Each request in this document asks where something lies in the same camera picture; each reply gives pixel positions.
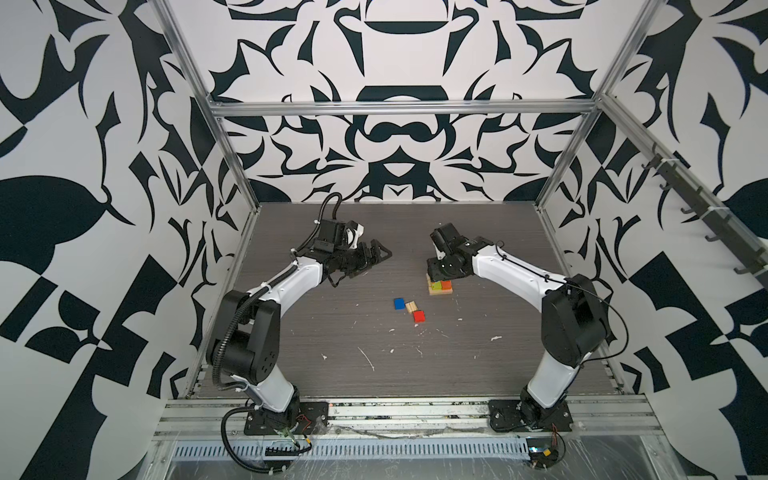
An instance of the black cable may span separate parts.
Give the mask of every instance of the black cable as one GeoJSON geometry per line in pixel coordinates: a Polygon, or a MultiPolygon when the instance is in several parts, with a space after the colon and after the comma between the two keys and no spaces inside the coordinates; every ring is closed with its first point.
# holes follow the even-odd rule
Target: black cable
{"type": "Polygon", "coordinates": [[[559,462],[559,461],[561,461],[563,458],[565,458],[565,452],[568,450],[568,447],[566,447],[566,446],[565,446],[565,439],[563,439],[563,435],[560,435],[560,432],[558,432],[557,430],[555,430],[555,431],[554,431],[554,433],[555,433],[555,435],[557,435],[558,437],[560,437],[560,441],[561,441],[561,442],[562,442],[562,444],[563,444],[563,455],[562,455],[562,456],[560,456],[560,458],[558,458],[558,462],[559,462]]]}
{"type": "Polygon", "coordinates": [[[538,276],[540,276],[541,278],[543,278],[543,279],[544,279],[544,281],[545,281],[545,282],[555,282],[555,283],[561,283],[561,284],[563,284],[563,285],[567,285],[567,286],[569,286],[570,288],[575,288],[576,290],[581,290],[581,291],[582,291],[582,292],[584,292],[584,293],[589,293],[589,294],[590,294],[590,295],[592,295],[594,298],[596,298],[596,299],[600,300],[602,303],[605,303],[605,304],[608,306],[608,308],[610,308],[611,310],[613,310],[613,311],[614,311],[614,313],[616,313],[616,315],[618,315],[618,317],[619,317],[619,320],[621,320],[621,323],[622,323],[622,325],[624,325],[624,331],[627,333],[627,340],[626,340],[626,342],[624,342],[624,347],[622,347],[622,349],[621,349],[621,350],[619,350],[619,352],[618,352],[618,353],[614,353],[614,354],[612,354],[612,355],[608,355],[608,356],[602,356],[602,357],[598,357],[598,358],[596,358],[596,359],[587,359],[587,360],[583,361],[583,362],[582,362],[582,364],[584,364],[584,363],[586,363],[586,362],[596,362],[596,361],[598,361],[598,360],[607,360],[607,359],[612,359],[612,358],[614,358],[615,356],[619,356],[619,355],[621,355],[622,353],[624,353],[624,352],[626,352],[626,351],[627,351],[627,347],[629,346],[629,328],[627,327],[627,322],[626,322],[626,320],[624,320],[624,317],[622,317],[622,316],[621,316],[621,314],[619,313],[619,311],[618,311],[618,310],[616,310],[616,309],[614,308],[614,306],[613,306],[613,305],[611,305],[611,304],[610,304],[610,303],[609,303],[609,302],[608,302],[606,299],[600,298],[598,295],[595,295],[594,293],[590,292],[589,290],[585,290],[585,289],[581,288],[580,286],[575,286],[575,285],[572,285],[572,284],[570,284],[570,283],[568,283],[568,282],[563,282],[563,281],[560,281],[560,280],[555,280],[554,278],[550,277],[549,275],[542,275],[541,273],[537,272],[536,270],[530,269],[530,268],[526,267],[525,265],[522,265],[522,264],[520,264],[520,263],[517,263],[517,262],[515,262],[514,260],[510,260],[510,259],[509,259],[509,258],[508,258],[506,255],[502,254],[502,253],[501,253],[501,252],[498,250],[498,249],[499,249],[499,244],[501,244],[501,247],[503,247],[503,246],[504,246],[504,242],[502,242],[502,241],[500,240],[500,241],[496,242],[496,244],[495,244],[495,247],[496,247],[496,254],[497,254],[497,255],[499,255],[499,256],[502,258],[502,260],[506,260],[506,261],[508,261],[509,263],[513,263],[514,265],[517,265],[517,266],[519,266],[520,268],[526,269],[527,271],[529,271],[529,272],[533,273],[534,275],[538,275],[538,276]]]}
{"type": "MultiPolygon", "coordinates": [[[[232,415],[235,415],[237,413],[254,413],[255,411],[256,410],[252,406],[246,406],[246,407],[236,407],[224,414],[224,416],[221,418],[221,442],[224,444],[224,449],[227,450],[227,453],[230,455],[230,457],[232,457],[232,460],[234,460],[235,463],[245,468],[249,472],[267,473],[267,474],[285,472],[287,467],[284,467],[280,470],[275,470],[274,468],[260,467],[260,466],[248,463],[242,458],[240,458],[232,448],[232,445],[230,445],[230,440],[227,438],[227,420],[232,415]]],[[[288,452],[288,453],[290,453],[291,455],[301,455],[302,453],[307,453],[311,449],[312,449],[312,444],[310,443],[308,444],[308,446],[304,447],[303,449],[298,449],[295,452],[288,452]]]]}
{"type": "Polygon", "coordinates": [[[249,412],[255,412],[251,407],[236,407],[234,409],[231,409],[229,412],[225,413],[223,417],[221,417],[221,442],[224,444],[224,450],[227,450],[227,453],[230,454],[230,457],[234,460],[235,463],[237,463],[239,466],[245,468],[249,472],[254,473],[267,473],[275,472],[272,468],[264,468],[259,467],[253,464],[250,464],[240,458],[237,453],[235,453],[234,449],[232,448],[232,445],[230,445],[230,440],[227,438],[227,420],[236,413],[249,413],[249,412]]]}
{"type": "Polygon", "coordinates": [[[307,245],[310,244],[310,242],[315,237],[315,235],[317,235],[317,232],[320,231],[320,221],[323,219],[323,214],[325,213],[326,205],[334,197],[338,197],[338,200],[336,200],[336,205],[333,207],[333,212],[331,213],[331,217],[334,220],[336,219],[336,212],[339,210],[339,206],[341,205],[341,201],[343,200],[343,197],[341,196],[341,194],[339,192],[333,192],[328,197],[326,197],[325,200],[323,200],[323,202],[320,204],[320,213],[317,215],[317,223],[315,223],[314,230],[312,230],[312,233],[310,233],[310,235],[306,238],[306,240],[304,240],[301,243],[301,245],[299,245],[298,248],[293,249],[292,251],[298,252],[299,250],[303,249],[304,247],[306,247],[307,245]]]}

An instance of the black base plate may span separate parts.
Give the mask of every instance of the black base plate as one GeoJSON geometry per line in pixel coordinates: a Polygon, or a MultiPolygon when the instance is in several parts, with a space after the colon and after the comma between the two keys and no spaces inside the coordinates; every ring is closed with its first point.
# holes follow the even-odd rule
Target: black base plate
{"type": "MultiPolygon", "coordinates": [[[[522,425],[520,419],[519,404],[520,400],[491,400],[488,402],[491,428],[495,432],[527,431],[528,429],[522,425]]],[[[546,416],[533,429],[551,432],[553,424],[558,432],[571,431],[571,410],[568,409],[566,402],[560,402],[560,405],[549,409],[546,416]]]]}
{"type": "MultiPolygon", "coordinates": [[[[328,425],[328,403],[301,402],[299,404],[299,425],[293,430],[294,435],[310,435],[319,424],[328,425]]],[[[272,435],[274,431],[264,425],[261,410],[248,414],[245,421],[245,435],[272,435]]]]}

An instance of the stacked blocks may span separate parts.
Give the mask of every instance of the stacked blocks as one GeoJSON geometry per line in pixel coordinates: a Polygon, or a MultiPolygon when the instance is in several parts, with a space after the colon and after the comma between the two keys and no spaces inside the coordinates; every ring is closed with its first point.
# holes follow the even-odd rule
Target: stacked blocks
{"type": "Polygon", "coordinates": [[[443,282],[432,282],[429,279],[429,274],[427,274],[427,286],[429,287],[430,295],[450,295],[453,293],[453,286],[451,285],[450,280],[443,282]]]}

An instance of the metal rail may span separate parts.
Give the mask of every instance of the metal rail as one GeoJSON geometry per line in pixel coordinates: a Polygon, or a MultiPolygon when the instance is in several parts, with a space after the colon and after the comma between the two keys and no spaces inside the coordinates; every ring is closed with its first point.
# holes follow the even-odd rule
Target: metal rail
{"type": "MultiPolygon", "coordinates": [[[[627,70],[629,62],[640,49],[643,41],[645,41],[645,38],[648,35],[648,30],[656,18],[656,14],[661,10],[661,7],[666,4],[667,0],[646,0],[640,9],[640,13],[634,20],[627,37],[619,47],[613,62],[611,62],[611,67],[608,69],[608,72],[605,77],[603,77],[598,89],[595,91],[594,96],[592,97],[594,100],[597,100],[603,94],[613,91],[614,87],[627,70]]],[[[565,172],[570,168],[576,158],[576,153],[579,147],[584,140],[586,140],[589,132],[592,131],[598,117],[600,117],[600,111],[598,109],[595,109],[588,115],[582,116],[581,122],[574,129],[574,133],[568,140],[568,144],[565,146],[563,153],[554,165],[552,174],[547,179],[544,188],[541,189],[541,193],[536,199],[536,204],[539,207],[544,208],[547,205],[547,202],[552,198],[554,192],[557,191],[565,172]]]]}
{"type": "Polygon", "coordinates": [[[591,111],[590,99],[445,100],[445,101],[327,101],[222,103],[210,108],[217,117],[270,115],[391,115],[391,114],[505,114],[582,113],[591,111]]]}
{"type": "Polygon", "coordinates": [[[174,17],[173,11],[170,9],[167,0],[151,0],[150,3],[157,16],[157,20],[160,22],[163,29],[165,40],[168,42],[168,46],[179,61],[179,68],[192,90],[192,94],[197,101],[197,106],[200,107],[205,123],[208,125],[211,134],[221,148],[222,154],[224,155],[224,161],[227,162],[227,166],[234,176],[237,187],[245,197],[248,207],[250,207],[251,211],[255,212],[256,208],[259,206],[259,201],[256,199],[256,195],[250,187],[248,177],[243,170],[243,164],[240,163],[240,157],[235,153],[227,132],[224,131],[219,119],[215,118],[210,109],[207,89],[204,86],[202,78],[200,78],[200,71],[197,69],[192,54],[187,47],[187,43],[184,41],[184,37],[178,22],[174,17]]]}

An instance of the white paint speck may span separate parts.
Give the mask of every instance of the white paint speck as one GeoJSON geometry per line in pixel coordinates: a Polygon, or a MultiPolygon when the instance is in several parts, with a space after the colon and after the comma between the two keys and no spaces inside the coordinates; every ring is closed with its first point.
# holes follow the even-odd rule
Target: white paint speck
{"type": "Polygon", "coordinates": [[[366,353],[365,353],[365,352],[363,352],[363,350],[362,350],[360,347],[357,347],[357,349],[360,351],[360,353],[362,353],[362,356],[364,356],[364,357],[366,358],[366,360],[368,360],[368,365],[371,365],[371,370],[373,370],[373,371],[375,372],[375,371],[376,371],[376,368],[375,368],[375,367],[373,366],[373,364],[371,363],[371,359],[370,359],[370,358],[368,358],[368,356],[366,355],[366,353]]]}

